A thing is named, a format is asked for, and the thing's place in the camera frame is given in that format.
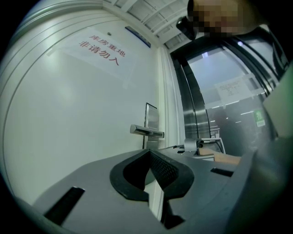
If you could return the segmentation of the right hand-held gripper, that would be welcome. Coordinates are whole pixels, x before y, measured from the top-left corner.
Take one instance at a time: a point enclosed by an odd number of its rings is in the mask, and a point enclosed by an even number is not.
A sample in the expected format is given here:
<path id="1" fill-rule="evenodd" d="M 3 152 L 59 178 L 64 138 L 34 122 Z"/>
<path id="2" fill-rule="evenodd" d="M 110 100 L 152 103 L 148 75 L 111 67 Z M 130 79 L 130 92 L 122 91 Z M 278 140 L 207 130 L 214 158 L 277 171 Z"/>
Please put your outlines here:
<path id="1" fill-rule="evenodd" d="M 200 160 L 214 160 L 214 154 L 201 155 L 200 149 L 210 149 L 216 153 L 225 154 L 225 147 L 221 138 L 185 139 L 184 152 L 188 157 Z"/>

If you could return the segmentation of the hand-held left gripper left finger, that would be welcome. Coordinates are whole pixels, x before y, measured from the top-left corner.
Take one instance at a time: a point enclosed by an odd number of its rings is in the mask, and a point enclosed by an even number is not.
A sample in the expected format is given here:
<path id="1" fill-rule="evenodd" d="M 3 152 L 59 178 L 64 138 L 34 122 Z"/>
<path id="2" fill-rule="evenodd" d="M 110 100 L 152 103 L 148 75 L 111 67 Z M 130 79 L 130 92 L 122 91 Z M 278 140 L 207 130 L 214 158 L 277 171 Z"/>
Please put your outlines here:
<path id="1" fill-rule="evenodd" d="M 65 229 L 164 229 L 147 202 L 125 199 L 110 183 L 111 169 L 139 152 L 131 151 L 81 166 L 41 194 L 34 208 L 45 214 L 74 186 L 84 189 L 84 193 L 63 222 Z"/>

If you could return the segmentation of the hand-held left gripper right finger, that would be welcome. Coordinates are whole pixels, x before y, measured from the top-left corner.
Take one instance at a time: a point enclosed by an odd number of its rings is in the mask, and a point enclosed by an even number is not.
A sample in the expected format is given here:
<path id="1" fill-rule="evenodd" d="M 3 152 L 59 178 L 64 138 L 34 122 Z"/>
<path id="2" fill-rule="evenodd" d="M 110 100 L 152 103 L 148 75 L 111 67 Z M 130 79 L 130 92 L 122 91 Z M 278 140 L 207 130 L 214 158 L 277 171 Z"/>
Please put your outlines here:
<path id="1" fill-rule="evenodd" d="M 214 154 L 214 160 L 190 158 L 182 149 L 162 149 L 159 153 L 188 166 L 194 175 L 192 185 L 183 197 L 166 201 L 165 192 L 150 174 L 150 210 L 167 229 L 186 223 L 193 214 L 211 202 L 239 163 L 239 157 L 210 149 L 200 149 L 200 154 Z"/>

